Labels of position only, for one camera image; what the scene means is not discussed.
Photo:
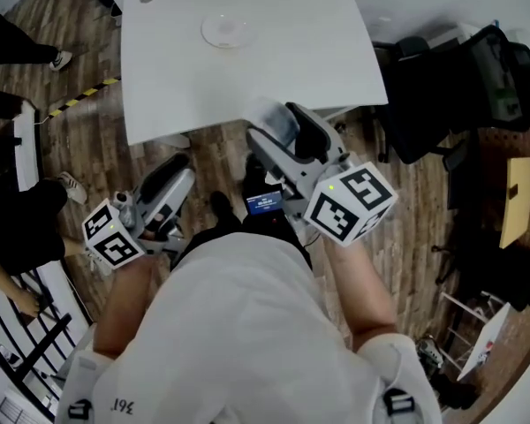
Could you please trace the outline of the person's left hand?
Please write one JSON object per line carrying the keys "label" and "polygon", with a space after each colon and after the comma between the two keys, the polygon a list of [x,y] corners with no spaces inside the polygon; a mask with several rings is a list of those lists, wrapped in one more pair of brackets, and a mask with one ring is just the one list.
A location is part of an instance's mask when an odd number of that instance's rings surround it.
{"label": "person's left hand", "polygon": [[153,219],[145,226],[142,237],[146,240],[164,241],[167,239],[163,226],[167,217],[162,213],[157,213]]}

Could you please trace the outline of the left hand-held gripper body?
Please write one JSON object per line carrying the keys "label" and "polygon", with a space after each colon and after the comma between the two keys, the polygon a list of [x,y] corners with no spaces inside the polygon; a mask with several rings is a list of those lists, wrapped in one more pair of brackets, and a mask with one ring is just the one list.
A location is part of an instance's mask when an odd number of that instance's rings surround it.
{"label": "left hand-held gripper body", "polygon": [[166,240],[144,239],[145,225],[139,216],[136,199],[137,196],[129,192],[118,192],[111,200],[102,201],[82,223],[88,250],[112,270],[143,255],[167,254],[175,261],[186,248],[176,216],[163,226]]}

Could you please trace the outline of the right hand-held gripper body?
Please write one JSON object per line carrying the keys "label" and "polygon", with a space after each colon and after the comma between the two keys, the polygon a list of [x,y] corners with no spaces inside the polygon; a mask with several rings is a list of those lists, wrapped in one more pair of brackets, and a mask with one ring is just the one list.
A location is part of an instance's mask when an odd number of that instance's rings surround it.
{"label": "right hand-held gripper body", "polygon": [[284,185],[283,208],[291,222],[309,224],[340,246],[373,230],[398,200],[374,164],[356,156],[318,161],[315,174],[297,184],[271,175]]}

